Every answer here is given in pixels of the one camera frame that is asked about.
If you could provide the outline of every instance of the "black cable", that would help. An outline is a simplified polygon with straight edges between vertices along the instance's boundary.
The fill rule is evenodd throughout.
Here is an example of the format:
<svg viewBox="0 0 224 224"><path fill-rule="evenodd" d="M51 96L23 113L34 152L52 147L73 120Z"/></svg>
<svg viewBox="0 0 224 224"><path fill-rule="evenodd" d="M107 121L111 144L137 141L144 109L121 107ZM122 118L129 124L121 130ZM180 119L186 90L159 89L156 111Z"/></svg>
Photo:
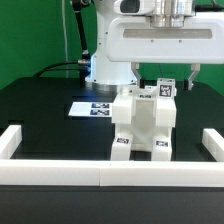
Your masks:
<svg viewBox="0 0 224 224"><path fill-rule="evenodd" d="M216 0L210 0L212 5L196 5L195 12L221 12L224 9Z"/></svg>
<svg viewBox="0 0 224 224"><path fill-rule="evenodd" d="M86 71L86 68L58 68L58 69L46 69L38 75L35 74L35 78L39 78L45 72L54 72L54 71Z"/></svg>
<svg viewBox="0 0 224 224"><path fill-rule="evenodd" d="M82 58L90 59L90 54L87 48L87 42L86 42L86 36L85 36L81 12L75 12L75 16L76 16L76 21L78 24L78 29L79 29L79 36L80 36L81 47L82 47Z"/></svg>
<svg viewBox="0 0 224 224"><path fill-rule="evenodd" d="M64 65L76 65L78 64L78 61L68 61L68 62L60 62L60 63L56 63L56 64L53 64L53 65L49 65L47 67L45 67L44 69L42 69L41 71L35 73L33 75L33 77L40 77L41 74L43 74L45 71L51 69L51 68L55 68L55 67L59 67L59 66L64 66Z"/></svg>
<svg viewBox="0 0 224 224"><path fill-rule="evenodd" d="M162 66L160 63L159 63L159 71L160 71L160 74L162 75L162 78L164 78Z"/></svg>

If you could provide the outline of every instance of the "white foam block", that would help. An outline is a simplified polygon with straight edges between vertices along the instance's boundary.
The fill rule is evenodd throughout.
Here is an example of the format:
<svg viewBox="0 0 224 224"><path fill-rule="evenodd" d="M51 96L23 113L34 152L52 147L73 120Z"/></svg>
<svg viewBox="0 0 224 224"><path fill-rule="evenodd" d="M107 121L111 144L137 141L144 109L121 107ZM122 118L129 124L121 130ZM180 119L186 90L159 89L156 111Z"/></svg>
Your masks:
<svg viewBox="0 0 224 224"><path fill-rule="evenodd" d="M112 123L131 124L133 95L118 94L112 105Z"/></svg>
<svg viewBox="0 0 224 224"><path fill-rule="evenodd" d="M157 127L175 127L176 105L173 99L157 99L155 108Z"/></svg>
<svg viewBox="0 0 224 224"><path fill-rule="evenodd" d="M133 162L100 170L101 186L224 186L224 164L204 162Z"/></svg>
<svg viewBox="0 0 224 224"><path fill-rule="evenodd" d="M0 185L99 186L104 162L0 160Z"/></svg>
<svg viewBox="0 0 224 224"><path fill-rule="evenodd" d="M153 138L152 161L170 161L172 155L171 140L164 136Z"/></svg>
<svg viewBox="0 0 224 224"><path fill-rule="evenodd" d="M117 133L111 150L112 161L127 161L131 154L133 135L128 133Z"/></svg>
<svg viewBox="0 0 224 224"><path fill-rule="evenodd" d="M10 159L21 141L21 126L10 125L0 137L0 159Z"/></svg>
<svg viewBox="0 0 224 224"><path fill-rule="evenodd" d="M202 143L217 162L224 162L224 138L215 129L204 129Z"/></svg>

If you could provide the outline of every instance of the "green wall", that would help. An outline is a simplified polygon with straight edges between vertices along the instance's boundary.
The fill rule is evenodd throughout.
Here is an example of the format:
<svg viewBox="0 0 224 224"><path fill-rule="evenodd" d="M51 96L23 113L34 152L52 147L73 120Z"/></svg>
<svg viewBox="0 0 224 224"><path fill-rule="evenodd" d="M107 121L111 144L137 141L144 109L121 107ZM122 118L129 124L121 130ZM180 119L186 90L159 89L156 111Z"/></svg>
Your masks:
<svg viewBox="0 0 224 224"><path fill-rule="evenodd" d="M66 1L69 59L75 60L80 58L81 49L69 2ZM209 0L197 0L197 3L209 3ZM83 17L89 50L93 53L96 48L94 6L83 10ZM60 0L1 0L0 28L0 89L17 78L32 76L49 64L65 61ZM161 70L164 77L177 80L191 73L190 65L141 66L146 79L161 77ZM63 72L53 75L65 77ZM77 73L70 72L70 77L77 77ZM224 65L202 65L197 81L208 83L224 95Z"/></svg>

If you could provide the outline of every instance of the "white border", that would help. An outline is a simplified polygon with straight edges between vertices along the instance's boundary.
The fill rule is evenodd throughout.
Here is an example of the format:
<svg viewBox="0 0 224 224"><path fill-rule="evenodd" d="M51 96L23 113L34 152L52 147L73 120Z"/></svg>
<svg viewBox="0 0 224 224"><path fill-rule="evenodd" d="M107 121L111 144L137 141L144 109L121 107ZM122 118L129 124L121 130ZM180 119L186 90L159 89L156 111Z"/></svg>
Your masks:
<svg viewBox="0 0 224 224"><path fill-rule="evenodd" d="M21 136L10 126L0 137L0 185L224 187L223 162L9 159Z"/></svg>

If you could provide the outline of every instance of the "black table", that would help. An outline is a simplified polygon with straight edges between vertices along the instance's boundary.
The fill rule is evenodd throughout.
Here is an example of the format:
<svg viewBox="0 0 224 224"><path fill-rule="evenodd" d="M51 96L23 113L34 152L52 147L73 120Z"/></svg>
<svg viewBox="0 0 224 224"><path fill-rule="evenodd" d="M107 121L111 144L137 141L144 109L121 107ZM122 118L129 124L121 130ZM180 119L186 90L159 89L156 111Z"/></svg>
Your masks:
<svg viewBox="0 0 224 224"><path fill-rule="evenodd" d="M174 161L209 161L203 128L223 135L224 97L202 83L177 83ZM76 79L22 78L0 91L0 131L22 124L12 159L109 160L110 118L68 116L74 101L113 102L115 93L79 87ZM147 160L147 153L132 159ZM0 223L222 223L224 189L170 187L1 186Z"/></svg>

